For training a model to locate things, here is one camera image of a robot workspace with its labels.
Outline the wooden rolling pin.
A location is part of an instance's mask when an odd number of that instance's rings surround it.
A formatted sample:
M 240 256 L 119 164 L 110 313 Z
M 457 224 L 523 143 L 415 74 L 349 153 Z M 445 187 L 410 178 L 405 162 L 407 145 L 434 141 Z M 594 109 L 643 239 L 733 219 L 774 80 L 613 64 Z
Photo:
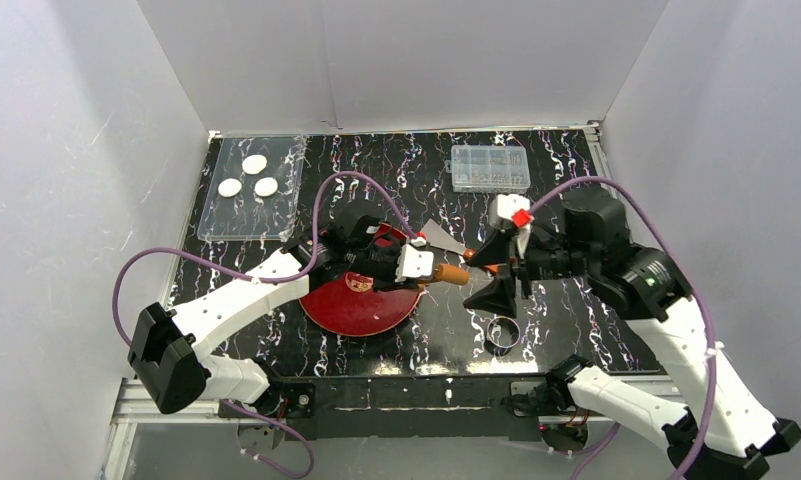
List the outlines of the wooden rolling pin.
M 451 285 L 465 286 L 470 280 L 470 273 L 460 267 L 439 263 L 433 267 L 431 275 L 421 277 L 417 280 L 418 284 L 447 283 Z

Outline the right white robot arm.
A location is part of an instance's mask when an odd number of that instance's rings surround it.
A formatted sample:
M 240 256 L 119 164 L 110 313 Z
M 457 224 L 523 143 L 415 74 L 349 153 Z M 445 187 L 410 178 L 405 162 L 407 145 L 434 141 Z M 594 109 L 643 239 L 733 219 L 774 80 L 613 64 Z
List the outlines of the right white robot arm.
M 535 283 L 582 277 L 649 347 L 681 398 L 664 400 L 573 355 L 506 399 L 516 415 L 602 414 L 662 449 L 686 479 L 760 479 L 770 456 L 799 443 L 799 425 L 766 409 L 708 339 L 701 306 L 676 263 L 633 242 L 620 200 L 601 188 L 571 190 L 558 230 L 535 226 L 530 208 L 516 194 L 490 204 L 490 233 L 469 262 L 497 273 L 465 307 L 515 317 L 518 299 Z

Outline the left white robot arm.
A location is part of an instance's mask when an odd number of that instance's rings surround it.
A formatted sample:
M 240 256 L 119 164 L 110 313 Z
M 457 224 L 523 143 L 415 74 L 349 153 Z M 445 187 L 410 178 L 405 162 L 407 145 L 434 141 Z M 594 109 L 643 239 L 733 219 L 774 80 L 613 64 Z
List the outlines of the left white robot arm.
M 414 290 L 435 272 L 428 247 L 424 237 L 397 238 L 368 216 L 350 226 L 315 227 L 210 293 L 171 308 L 146 307 L 128 362 L 162 414 L 197 400 L 256 404 L 273 383 L 269 366 L 218 356 L 220 344 L 348 272 L 372 278 L 379 290 Z

